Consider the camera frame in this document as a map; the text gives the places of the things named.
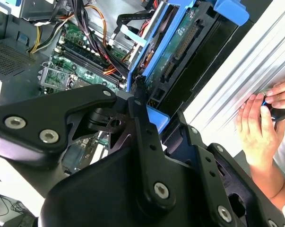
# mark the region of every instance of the orange wire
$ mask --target orange wire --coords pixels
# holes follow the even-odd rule
[[[106,31],[107,31],[107,27],[106,27],[106,21],[104,19],[104,15],[102,14],[102,12],[96,8],[95,6],[85,6],[85,8],[91,8],[91,9],[94,9],[97,11],[97,13],[99,14],[100,18],[102,19],[103,21],[103,24],[104,24],[104,38],[103,38],[103,44],[104,46],[106,47]]]

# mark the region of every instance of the yellow wire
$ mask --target yellow wire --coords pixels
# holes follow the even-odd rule
[[[95,6],[85,6],[85,8],[91,8],[97,11],[97,13],[99,14],[100,18],[103,21],[104,24],[104,38],[103,38],[103,44],[106,47],[106,32],[107,32],[107,28],[106,28],[106,21],[104,19],[104,15],[102,14],[102,12]]]
[[[40,31],[40,27],[39,26],[36,26],[36,30],[37,30],[37,36],[36,36],[36,40],[35,40],[35,43],[34,43],[34,46],[31,50],[31,53],[34,53],[39,45],[39,42],[40,42],[40,38],[41,38],[41,31]]]

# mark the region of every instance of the mounting hole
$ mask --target mounting hole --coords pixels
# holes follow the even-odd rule
[[[115,127],[121,125],[121,121],[118,119],[114,119],[113,121],[111,121],[110,125],[115,128]]]
[[[150,135],[153,134],[153,132],[150,129],[147,129],[147,133],[150,134]]]
[[[209,171],[209,174],[211,174],[212,177],[216,177],[216,174],[213,171]]]
[[[156,146],[153,145],[153,144],[150,144],[150,148],[151,148],[152,150],[156,150]]]
[[[185,164],[191,166],[191,160],[190,160],[190,159],[186,160],[186,161],[185,161]]]

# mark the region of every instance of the black metal bracket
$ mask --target black metal bracket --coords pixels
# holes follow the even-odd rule
[[[175,149],[168,148],[166,154],[191,165],[199,173],[207,200],[204,213],[211,216],[208,219],[209,226],[220,223],[220,226],[240,227],[246,223],[248,226],[270,227],[270,221],[276,226],[285,225],[280,211],[230,154],[219,144],[212,143],[208,147],[203,144],[200,133],[186,124],[181,112],[177,114],[177,120],[166,131],[168,136],[164,136],[163,140],[166,146],[169,143],[177,146],[174,145]],[[232,201],[234,195],[243,204],[243,213],[238,212],[238,207]]]
[[[11,116],[21,118],[23,127],[15,128],[11,122],[7,125]],[[44,130],[51,130],[48,136],[56,134],[57,140],[43,141],[39,135]],[[149,122],[145,103],[133,96],[127,100],[117,97],[102,85],[0,106],[0,156],[51,167],[69,145],[99,130],[111,133],[111,152],[132,150],[137,200],[143,211],[150,216],[170,211],[175,205],[173,186],[165,172],[166,159],[157,128]]]

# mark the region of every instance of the screw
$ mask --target screw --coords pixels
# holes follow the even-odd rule
[[[8,117],[5,120],[5,125],[10,129],[22,129],[26,126],[26,121],[21,117]]]
[[[141,102],[139,102],[138,100],[135,100],[135,103],[141,105]]]
[[[223,148],[220,146],[217,146],[218,151],[223,152]]]
[[[230,212],[224,207],[224,206],[218,206],[218,212],[220,217],[227,223],[230,223],[232,221],[232,216]]]
[[[193,133],[198,134],[197,129],[195,129],[195,128],[191,127],[191,130],[193,131]]]
[[[105,94],[106,96],[111,96],[111,93],[108,92],[108,91],[104,91],[104,94]]]
[[[276,225],[276,223],[273,222],[272,220],[268,220],[268,223],[269,223],[270,227],[278,227],[278,226]]]
[[[169,190],[167,187],[160,182],[155,183],[154,185],[155,193],[161,198],[161,199],[167,199],[169,197]]]
[[[45,129],[39,134],[39,138],[44,143],[56,143],[59,139],[59,135],[54,130]]]

